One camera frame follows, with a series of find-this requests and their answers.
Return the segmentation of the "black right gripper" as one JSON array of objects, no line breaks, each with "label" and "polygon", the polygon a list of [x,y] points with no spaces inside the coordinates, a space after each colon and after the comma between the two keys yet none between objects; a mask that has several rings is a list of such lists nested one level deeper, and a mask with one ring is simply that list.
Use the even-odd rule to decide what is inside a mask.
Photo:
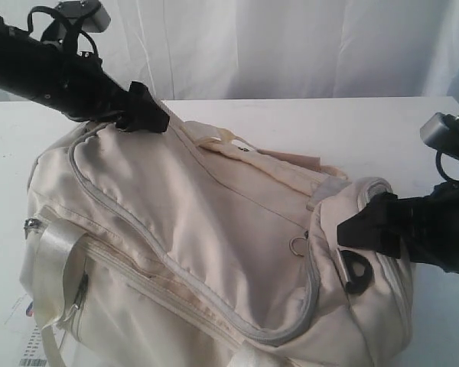
[{"label": "black right gripper", "polygon": [[[423,264],[451,264],[450,241],[454,204],[432,196],[399,199],[384,192],[375,195],[361,213],[337,226],[340,246],[401,258],[401,238],[410,260]],[[392,220],[394,233],[375,220]]]}]

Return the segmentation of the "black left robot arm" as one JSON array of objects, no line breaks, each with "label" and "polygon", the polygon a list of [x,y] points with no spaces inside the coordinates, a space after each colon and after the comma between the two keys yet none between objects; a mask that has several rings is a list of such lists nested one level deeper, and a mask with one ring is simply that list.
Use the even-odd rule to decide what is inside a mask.
[{"label": "black left robot arm", "polygon": [[33,7],[27,29],[0,16],[0,89],[57,110],[74,122],[112,122],[124,132],[163,133],[169,114],[148,87],[123,89],[103,70],[91,35],[111,18],[99,1]]}]

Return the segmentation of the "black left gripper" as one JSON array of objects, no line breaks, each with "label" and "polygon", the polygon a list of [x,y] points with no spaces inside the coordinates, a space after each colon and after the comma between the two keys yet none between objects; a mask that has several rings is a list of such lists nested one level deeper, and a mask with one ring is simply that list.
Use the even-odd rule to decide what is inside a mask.
[{"label": "black left gripper", "polygon": [[57,76],[57,109],[72,121],[103,122],[116,116],[114,125],[123,132],[161,134],[168,129],[169,114],[143,83],[132,81],[128,98],[128,92],[101,69],[61,68]]}]

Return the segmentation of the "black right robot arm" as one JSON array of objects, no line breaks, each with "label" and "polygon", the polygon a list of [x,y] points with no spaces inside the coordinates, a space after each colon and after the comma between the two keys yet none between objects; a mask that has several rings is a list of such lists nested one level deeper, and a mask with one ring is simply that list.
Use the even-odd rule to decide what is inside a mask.
[{"label": "black right robot arm", "polygon": [[428,196],[374,196],[337,227],[338,244],[459,274],[459,187],[436,186]]}]

